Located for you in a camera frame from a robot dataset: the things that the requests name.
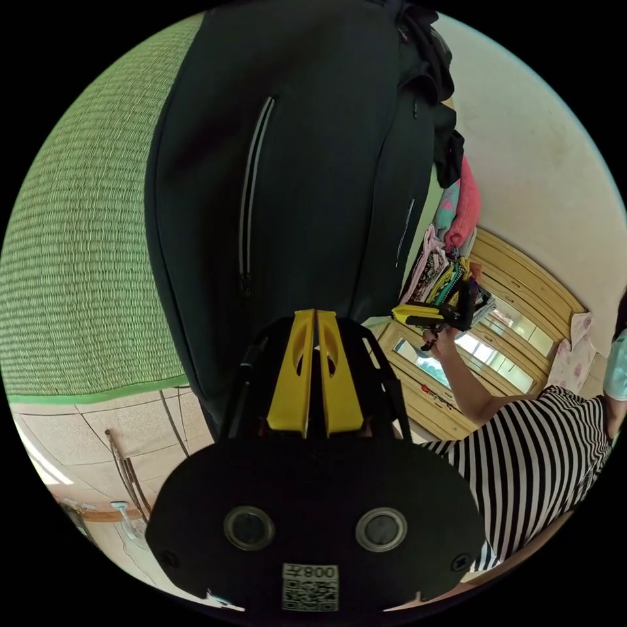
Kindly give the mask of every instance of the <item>label sticker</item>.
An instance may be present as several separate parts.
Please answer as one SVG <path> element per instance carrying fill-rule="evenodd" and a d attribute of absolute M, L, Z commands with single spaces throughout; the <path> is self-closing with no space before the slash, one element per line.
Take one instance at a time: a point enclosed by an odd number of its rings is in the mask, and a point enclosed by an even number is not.
<path fill-rule="evenodd" d="M 337 566 L 283 565 L 283 609 L 337 612 L 340 605 Z"/>

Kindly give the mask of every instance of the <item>hand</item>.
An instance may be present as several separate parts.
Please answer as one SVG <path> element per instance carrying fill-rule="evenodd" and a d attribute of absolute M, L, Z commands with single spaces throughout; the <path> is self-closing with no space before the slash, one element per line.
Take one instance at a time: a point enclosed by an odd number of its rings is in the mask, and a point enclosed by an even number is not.
<path fill-rule="evenodd" d="M 458 333 L 459 331 L 457 329 L 453 329 L 452 327 L 446 327 L 440 331 L 436 343 L 431 347 L 431 355 L 438 361 L 442 361 L 442 359 L 446 359 L 451 355 L 456 354 L 457 345 L 455 344 L 455 338 Z M 433 335 L 433 333 L 431 333 L 428 329 L 423 335 L 425 342 L 431 342 L 434 337 L 435 335 Z"/>

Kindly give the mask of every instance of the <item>striped shirt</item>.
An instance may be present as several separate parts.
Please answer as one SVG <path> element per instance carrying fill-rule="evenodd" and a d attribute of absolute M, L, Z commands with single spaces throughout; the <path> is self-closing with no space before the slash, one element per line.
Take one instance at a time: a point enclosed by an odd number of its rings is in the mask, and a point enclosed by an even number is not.
<path fill-rule="evenodd" d="M 471 571 L 489 570 L 581 502 L 611 450 L 602 396 L 551 386 L 502 407 L 463 440 L 423 444 L 470 484 L 486 542 Z"/>

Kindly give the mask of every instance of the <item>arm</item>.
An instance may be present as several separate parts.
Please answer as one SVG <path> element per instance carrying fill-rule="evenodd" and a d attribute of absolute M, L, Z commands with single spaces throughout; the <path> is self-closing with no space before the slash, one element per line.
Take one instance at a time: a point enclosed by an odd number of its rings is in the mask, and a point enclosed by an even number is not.
<path fill-rule="evenodd" d="M 627 400 L 617 400 L 605 394 L 607 406 L 607 435 L 613 440 L 618 434 L 625 415 L 627 414 Z"/>
<path fill-rule="evenodd" d="M 457 406 L 469 420 L 481 427 L 504 405 L 515 400 L 535 400 L 538 397 L 537 394 L 525 394 L 522 396 L 491 395 L 472 374 L 472 371 L 457 351 L 457 345 L 455 344 L 456 334 L 457 331 L 455 329 L 443 331 L 438 336 L 438 341 L 432 348 L 432 353 L 440 361 Z M 429 333 L 425 333 L 425 340 L 428 340 L 429 337 Z"/>

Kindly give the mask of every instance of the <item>pink clothing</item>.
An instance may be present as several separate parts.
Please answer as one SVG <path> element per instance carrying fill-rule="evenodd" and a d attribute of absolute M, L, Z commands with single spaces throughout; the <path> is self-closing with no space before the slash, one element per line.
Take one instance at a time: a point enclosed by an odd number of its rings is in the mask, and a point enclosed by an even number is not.
<path fill-rule="evenodd" d="M 461 247 L 470 237 L 473 230 L 479 224 L 479 209 L 481 196 L 479 187 L 468 165 L 466 155 L 462 159 L 462 178 L 460 179 L 459 200 L 457 202 L 457 214 L 451 224 L 451 228 L 444 236 L 446 248 Z"/>

